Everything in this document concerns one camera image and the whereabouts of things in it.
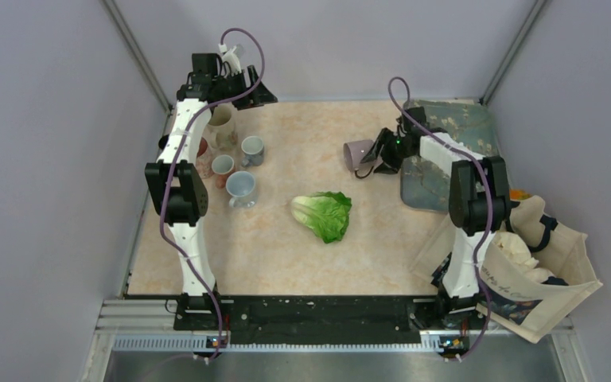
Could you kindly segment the mauve mug black handle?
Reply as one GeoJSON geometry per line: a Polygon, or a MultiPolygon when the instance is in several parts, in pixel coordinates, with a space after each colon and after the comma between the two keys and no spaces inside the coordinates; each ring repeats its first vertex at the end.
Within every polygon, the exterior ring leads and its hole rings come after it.
{"type": "Polygon", "coordinates": [[[343,159],[348,172],[357,179],[365,179],[374,170],[374,162],[363,163],[362,160],[372,148],[371,139],[346,142],[343,144],[343,159]]]}

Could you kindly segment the blue grey mug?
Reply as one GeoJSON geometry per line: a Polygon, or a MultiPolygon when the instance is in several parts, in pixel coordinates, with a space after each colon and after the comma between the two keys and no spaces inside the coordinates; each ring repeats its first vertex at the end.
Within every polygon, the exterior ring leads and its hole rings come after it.
{"type": "Polygon", "coordinates": [[[261,166],[265,158],[264,141],[259,136],[248,136],[240,145],[243,152],[241,166],[243,168],[261,166]]]}

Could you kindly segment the cream tall mug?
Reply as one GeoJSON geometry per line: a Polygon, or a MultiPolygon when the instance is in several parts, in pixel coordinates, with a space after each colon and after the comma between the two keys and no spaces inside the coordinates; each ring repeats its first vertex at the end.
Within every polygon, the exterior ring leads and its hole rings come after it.
{"type": "Polygon", "coordinates": [[[220,151],[234,150],[238,143],[234,108],[228,104],[216,107],[207,125],[207,141],[211,148],[220,151]]]}

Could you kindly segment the terracotta pink mug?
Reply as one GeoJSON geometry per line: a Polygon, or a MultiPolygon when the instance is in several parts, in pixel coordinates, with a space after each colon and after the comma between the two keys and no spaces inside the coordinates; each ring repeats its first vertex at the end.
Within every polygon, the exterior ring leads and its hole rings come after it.
{"type": "Polygon", "coordinates": [[[228,178],[236,171],[235,159],[228,154],[218,155],[213,159],[211,168],[216,177],[215,187],[224,189],[228,178]]]}

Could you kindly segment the large pink mug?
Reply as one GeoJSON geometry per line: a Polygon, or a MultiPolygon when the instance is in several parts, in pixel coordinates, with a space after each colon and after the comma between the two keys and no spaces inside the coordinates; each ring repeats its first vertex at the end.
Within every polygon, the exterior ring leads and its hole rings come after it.
{"type": "Polygon", "coordinates": [[[202,138],[200,140],[199,150],[197,153],[195,168],[201,179],[210,178],[214,172],[212,170],[212,162],[214,154],[210,148],[207,140],[202,138]]]}

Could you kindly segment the pale blue glass mug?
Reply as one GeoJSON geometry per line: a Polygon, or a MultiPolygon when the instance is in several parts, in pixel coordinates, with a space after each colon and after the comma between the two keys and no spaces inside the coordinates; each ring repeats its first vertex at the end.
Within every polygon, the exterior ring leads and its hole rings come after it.
{"type": "Polygon", "coordinates": [[[258,200],[256,178],[247,171],[234,172],[227,179],[226,191],[231,197],[228,202],[231,208],[251,208],[258,200]]]}

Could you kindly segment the brown patterned mug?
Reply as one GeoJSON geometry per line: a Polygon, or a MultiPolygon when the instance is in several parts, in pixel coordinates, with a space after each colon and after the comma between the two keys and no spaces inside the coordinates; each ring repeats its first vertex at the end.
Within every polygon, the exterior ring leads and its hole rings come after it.
{"type": "Polygon", "coordinates": [[[163,135],[158,141],[159,150],[164,150],[166,145],[168,144],[168,141],[169,141],[169,135],[168,134],[163,135]]]}

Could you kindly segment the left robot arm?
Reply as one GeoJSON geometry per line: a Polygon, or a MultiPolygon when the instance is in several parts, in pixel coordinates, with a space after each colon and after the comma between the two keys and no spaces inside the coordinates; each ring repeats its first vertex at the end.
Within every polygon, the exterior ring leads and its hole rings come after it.
{"type": "Polygon", "coordinates": [[[177,317],[193,313],[205,329],[222,322],[224,313],[213,289],[216,284],[204,243],[208,190],[195,162],[204,130],[218,107],[237,110],[274,103],[277,98],[261,82],[252,65],[243,67],[235,50],[194,53],[192,70],[177,91],[173,125],[162,139],[162,152],[145,167],[150,198],[160,218],[160,233],[178,254],[183,287],[177,317]]]}

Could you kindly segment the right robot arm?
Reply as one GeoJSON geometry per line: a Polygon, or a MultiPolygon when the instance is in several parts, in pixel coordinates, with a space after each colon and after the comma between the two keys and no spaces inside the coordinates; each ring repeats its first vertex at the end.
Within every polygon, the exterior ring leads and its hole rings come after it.
{"type": "Polygon", "coordinates": [[[449,176],[448,213],[456,228],[450,261],[438,286],[434,316],[455,328],[487,296],[480,270],[494,233],[509,218],[512,204],[506,163],[456,142],[445,130],[425,125],[421,107],[403,109],[395,131],[383,128],[360,159],[374,173],[398,173],[404,159],[418,156],[449,176]]]}

